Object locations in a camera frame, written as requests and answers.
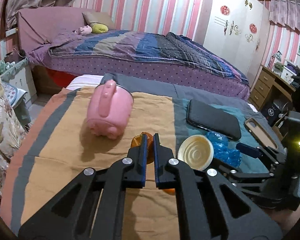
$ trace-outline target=cream plastic lid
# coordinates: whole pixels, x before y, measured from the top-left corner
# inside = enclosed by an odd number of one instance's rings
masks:
[[[187,163],[192,169],[203,171],[213,159],[212,143],[200,134],[190,136],[181,144],[178,159]]]

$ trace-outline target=yellow plush toy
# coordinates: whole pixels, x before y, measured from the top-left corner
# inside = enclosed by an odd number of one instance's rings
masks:
[[[92,33],[106,33],[108,31],[108,27],[101,23],[96,23],[92,26]]]

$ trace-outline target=wardrobe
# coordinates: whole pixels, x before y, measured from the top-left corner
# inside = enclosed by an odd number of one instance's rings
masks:
[[[204,0],[194,41],[225,59],[253,84],[266,49],[269,10],[258,0]]]

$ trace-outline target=metal bolt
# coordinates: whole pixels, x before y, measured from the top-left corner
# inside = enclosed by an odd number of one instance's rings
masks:
[[[93,168],[86,168],[84,171],[83,171],[83,174],[86,175],[86,176],[90,176],[94,173],[94,169]]]
[[[169,163],[170,163],[171,165],[177,165],[177,164],[179,163],[179,160],[178,160],[178,159],[175,159],[175,158],[172,158],[172,159],[169,160]]]
[[[123,162],[123,164],[131,164],[132,163],[132,159],[131,158],[123,158],[122,162]]]
[[[217,171],[215,169],[208,169],[207,174],[211,177],[214,177],[214,176],[216,176]]]

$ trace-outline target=striped wallpaper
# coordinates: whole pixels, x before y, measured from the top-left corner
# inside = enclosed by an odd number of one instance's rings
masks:
[[[116,28],[194,38],[203,0],[75,0],[74,7],[111,15]]]
[[[270,1],[264,1],[263,4],[269,9]],[[297,54],[299,39],[299,32],[271,23],[266,51],[261,64],[267,66],[270,57],[279,50],[282,53],[282,63],[288,59],[300,68],[300,56]]]

